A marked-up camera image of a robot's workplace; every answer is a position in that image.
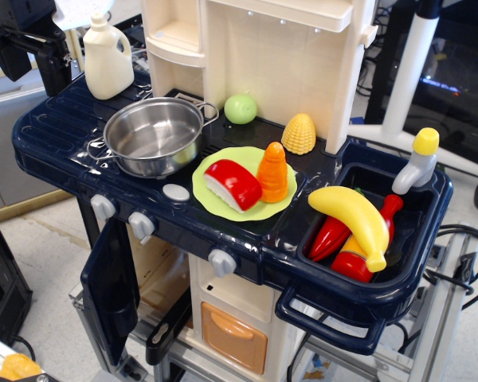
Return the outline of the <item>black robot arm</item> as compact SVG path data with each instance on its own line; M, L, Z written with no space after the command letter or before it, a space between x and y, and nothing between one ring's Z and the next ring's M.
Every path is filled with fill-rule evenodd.
M12 81L32 69L32 54L48 96L72 82L72 59L65 32L57 26L53 0L0 1L0 69Z

